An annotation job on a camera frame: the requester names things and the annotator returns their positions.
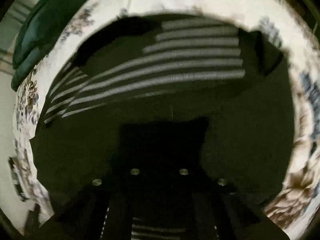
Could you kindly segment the black striped sweater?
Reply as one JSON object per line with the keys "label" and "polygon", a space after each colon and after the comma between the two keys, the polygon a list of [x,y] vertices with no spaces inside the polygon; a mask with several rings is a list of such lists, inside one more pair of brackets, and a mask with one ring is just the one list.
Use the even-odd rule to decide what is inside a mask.
{"label": "black striped sweater", "polygon": [[[263,213],[282,188],[293,117],[287,60],[261,32],[202,16],[126,17],[88,38],[59,72],[30,143],[49,193],[53,135],[99,122],[160,126],[204,118],[203,168]],[[129,239],[181,239],[183,229],[159,220],[160,150],[147,160],[149,178],[137,193]],[[33,239],[59,239],[53,216]],[[274,225],[274,239],[287,239]]]}

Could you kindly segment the dark green folded blanket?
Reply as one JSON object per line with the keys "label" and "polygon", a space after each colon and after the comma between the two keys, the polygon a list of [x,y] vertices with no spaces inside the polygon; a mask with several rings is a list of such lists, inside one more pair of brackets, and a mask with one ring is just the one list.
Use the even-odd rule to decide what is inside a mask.
{"label": "dark green folded blanket", "polygon": [[63,29],[87,0],[39,0],[16,39],[11,88],[17,91],[33,68],[52,50]]}

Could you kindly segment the floral bed cover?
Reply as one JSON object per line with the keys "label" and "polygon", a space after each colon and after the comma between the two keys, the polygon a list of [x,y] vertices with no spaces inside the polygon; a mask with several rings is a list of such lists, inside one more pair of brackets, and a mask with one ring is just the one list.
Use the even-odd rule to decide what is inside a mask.
{"label": "floral bed cover", "polygon": [[40,0],[14,50],[27,239],[299,239],[319,43],[285,0]]}

